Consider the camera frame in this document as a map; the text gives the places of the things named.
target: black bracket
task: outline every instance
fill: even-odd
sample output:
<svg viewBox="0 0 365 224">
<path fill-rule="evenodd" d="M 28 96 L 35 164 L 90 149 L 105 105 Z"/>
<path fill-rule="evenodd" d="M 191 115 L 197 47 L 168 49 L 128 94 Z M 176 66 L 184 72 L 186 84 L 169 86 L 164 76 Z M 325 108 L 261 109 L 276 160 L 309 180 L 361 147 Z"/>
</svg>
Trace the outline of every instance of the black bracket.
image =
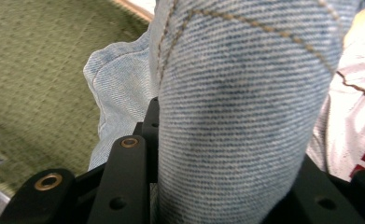
<svg viewBox="0 0 365 224">
<path fill-rule="evenodd" d="M 107 164 L 75 178 L 50 169 L 28 179 L 0 217 L 4 223 L 149 223 L 149 184 L 157 183 L 159 104 L 154 98 L 133 135 L 118 139 Z M 365 223 L 365 171 L 351 183 L 322 173 L 306 157 L 273 223 Z"/>
</svg>

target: green carpet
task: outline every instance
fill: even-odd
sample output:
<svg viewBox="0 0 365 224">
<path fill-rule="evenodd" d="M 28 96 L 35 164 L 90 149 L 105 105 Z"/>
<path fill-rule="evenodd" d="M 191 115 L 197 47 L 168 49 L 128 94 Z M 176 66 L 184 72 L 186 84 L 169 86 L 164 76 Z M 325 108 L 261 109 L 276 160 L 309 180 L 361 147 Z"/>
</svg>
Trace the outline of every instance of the green carpet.
<svg viewBox="0 0 365 224">
<path fill-rule="evenodd" d="M 146 29 L 106 0 L 0 1 L 0 190 L 48 168 L 87 170 L 99 110 L 83 66 Z"/>
</svg>

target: light-wash jeans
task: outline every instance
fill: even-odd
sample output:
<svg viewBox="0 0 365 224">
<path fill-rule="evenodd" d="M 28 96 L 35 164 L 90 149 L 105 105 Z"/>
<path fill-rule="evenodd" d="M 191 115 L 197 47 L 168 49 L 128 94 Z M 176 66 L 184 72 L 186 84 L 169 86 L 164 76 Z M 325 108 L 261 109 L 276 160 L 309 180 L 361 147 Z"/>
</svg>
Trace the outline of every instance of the light-wash jeans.
<svg viewBox="0 0 365 224">
<path fill-rule="evenodd" d="M 148 32 L 90 57 L 91 168 L 159 95 L 164 223 L 259 223 L 300 168 L 358 0 L 161 0 Z"/>
</svg>

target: white shirt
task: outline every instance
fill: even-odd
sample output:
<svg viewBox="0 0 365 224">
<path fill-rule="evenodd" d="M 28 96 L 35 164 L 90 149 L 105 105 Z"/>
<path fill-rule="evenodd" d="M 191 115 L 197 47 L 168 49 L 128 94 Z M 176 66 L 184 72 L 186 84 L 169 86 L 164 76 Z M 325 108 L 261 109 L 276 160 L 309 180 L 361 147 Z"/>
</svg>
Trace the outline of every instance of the white shirt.
<svg viewBox="0 0 365 224">
<path fill-rule="evenodd" d="M 365 169 L 365 23 L 346 46 L 307 154 L 323 171 L 351 180 Z"/>
</svg>

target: brass grommet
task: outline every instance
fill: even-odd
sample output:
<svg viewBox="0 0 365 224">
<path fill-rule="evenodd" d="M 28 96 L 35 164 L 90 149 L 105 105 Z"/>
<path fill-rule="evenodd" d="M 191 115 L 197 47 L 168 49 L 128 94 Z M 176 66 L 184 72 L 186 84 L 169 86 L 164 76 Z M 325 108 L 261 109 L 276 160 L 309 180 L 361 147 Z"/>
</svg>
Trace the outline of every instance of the brass grommet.
<svg viewBox="0 0 365 224">
<path fill-rule="evenodd" d="M 122 147 L 135 147 L 138 144 L 138 139 L 136 138 L 126 138 L 123 141 L 121 141 Z"/>
<path fill-rule="evenodd" d="M 50 184 L 46 184 L 46 180 L 54 179 Z M 63 176 L 59 175 L 57 173 L 52 173 L 43 176 L 35 183 L 35 189 L 40 191 L 45 191 L 49 189 L 54 189 L 55 187 L 59 186 L 61 182 L 63 181 Z"/>
</svg>

